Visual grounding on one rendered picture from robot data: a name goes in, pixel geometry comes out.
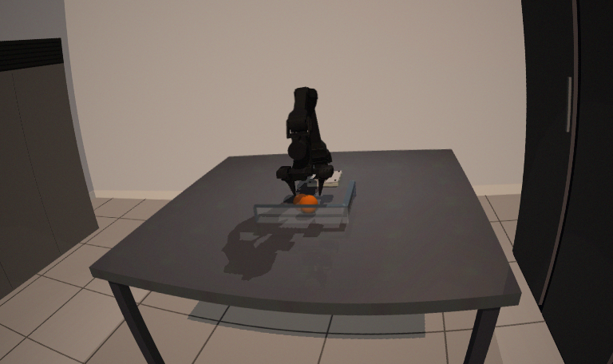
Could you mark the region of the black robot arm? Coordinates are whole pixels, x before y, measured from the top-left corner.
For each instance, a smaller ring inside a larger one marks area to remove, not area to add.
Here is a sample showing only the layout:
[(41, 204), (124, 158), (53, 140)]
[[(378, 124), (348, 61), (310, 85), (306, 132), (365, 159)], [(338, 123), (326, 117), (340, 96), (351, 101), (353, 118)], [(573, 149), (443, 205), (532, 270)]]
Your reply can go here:
[(313, 176), (314, 170), (307, 159), (303, 159), (303, 162), (298, 160), (301, 160), (307, 152), (312, 152), (314, 168), (321, 168), (322, 165), (330, 164), (332, 157), (326, 143), (321, 140), (318, 128), (315, 112), (318, 101), (317, 90), (309, 87), (296, 88), (294, 99), (293, 111), (288, 114), (286, 120), (287, 138), (291, 138), (287, 151), (294, 159), (291, 169), (292, 180), (305, 181), (308, 176)]

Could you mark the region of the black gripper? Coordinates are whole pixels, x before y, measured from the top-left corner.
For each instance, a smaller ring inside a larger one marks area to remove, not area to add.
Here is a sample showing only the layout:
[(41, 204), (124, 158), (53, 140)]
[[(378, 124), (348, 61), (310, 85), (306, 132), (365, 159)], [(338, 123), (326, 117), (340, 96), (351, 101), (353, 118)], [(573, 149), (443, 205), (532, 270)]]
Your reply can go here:
[[(303, 159), (307, 159), (310, 165), (314, 167), (312, 160), (312, 152), (307, 152), (301, 160), (298, 160), (298, 162), (303, 162)], [(321, 195), (324, 181), (333, 176), (334, 167), (332, 165), (322, 165), (321, 168), (313, 168), (313, 170), (313, 174), (320, 175), (320, 177), (318, 178), (318, 194)], [(291, 166), (281, 166), (276, 172), (276, 177), (277, 179), (281, 179), (287, 182), (293, 195), (296, 196), (295, 182), (292, 180), (291, 177)]]

